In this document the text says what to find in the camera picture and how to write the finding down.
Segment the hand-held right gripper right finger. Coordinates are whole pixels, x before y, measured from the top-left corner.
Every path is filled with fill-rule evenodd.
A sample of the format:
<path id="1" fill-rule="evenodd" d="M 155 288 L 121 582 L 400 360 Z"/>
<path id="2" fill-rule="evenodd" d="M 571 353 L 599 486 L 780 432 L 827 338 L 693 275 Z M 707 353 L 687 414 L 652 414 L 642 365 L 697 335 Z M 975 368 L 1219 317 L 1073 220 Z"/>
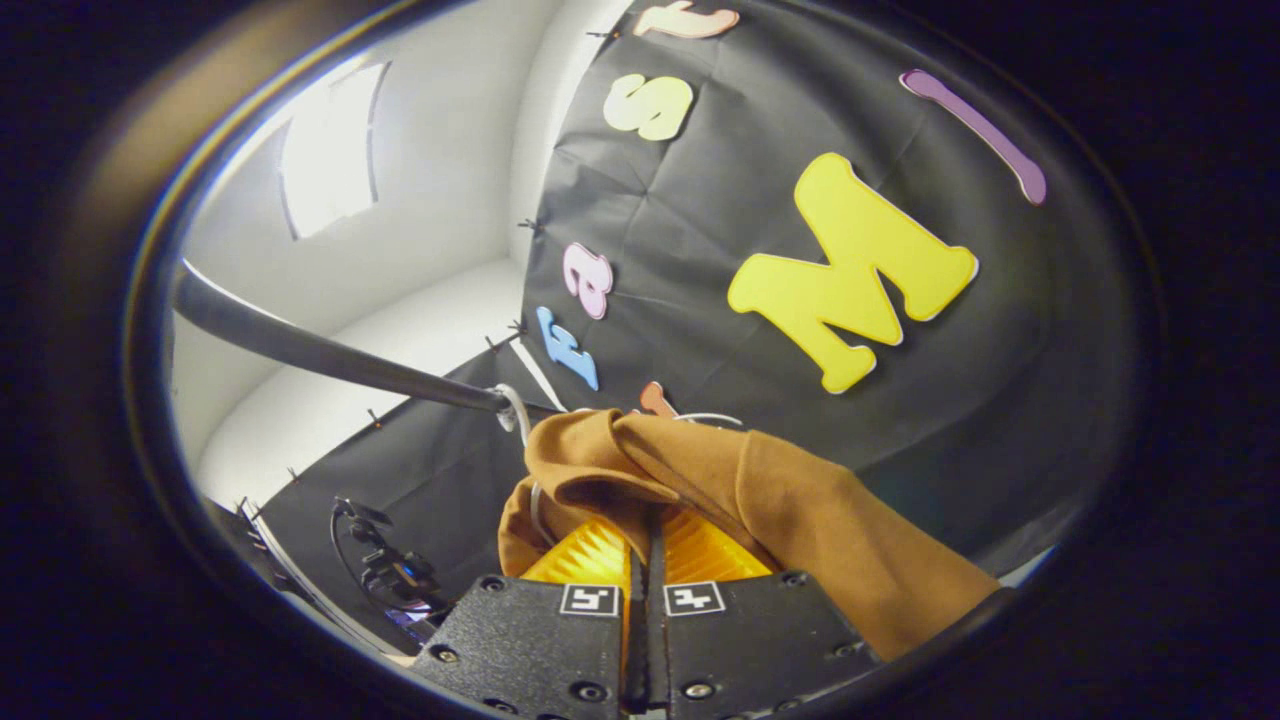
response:
<path id="1" fill-rule="evenodd" d="M 650 532 L 649 708 L 668 716 L 773 716 L 881 666 L 812 574 L 771 569 L 691 510 L 655 512 Z"/>

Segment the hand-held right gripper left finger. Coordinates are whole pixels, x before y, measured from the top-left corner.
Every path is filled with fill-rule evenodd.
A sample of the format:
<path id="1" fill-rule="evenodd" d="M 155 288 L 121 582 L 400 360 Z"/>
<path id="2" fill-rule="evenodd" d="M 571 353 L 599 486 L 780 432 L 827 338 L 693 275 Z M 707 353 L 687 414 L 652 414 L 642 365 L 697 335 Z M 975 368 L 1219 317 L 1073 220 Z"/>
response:
<path id="1" fill-rule="evenodd" d="M 522 719 L 621 719 L 636 566 L 585 521 L 522 574 L 479 578 L 410 670 Z"/>

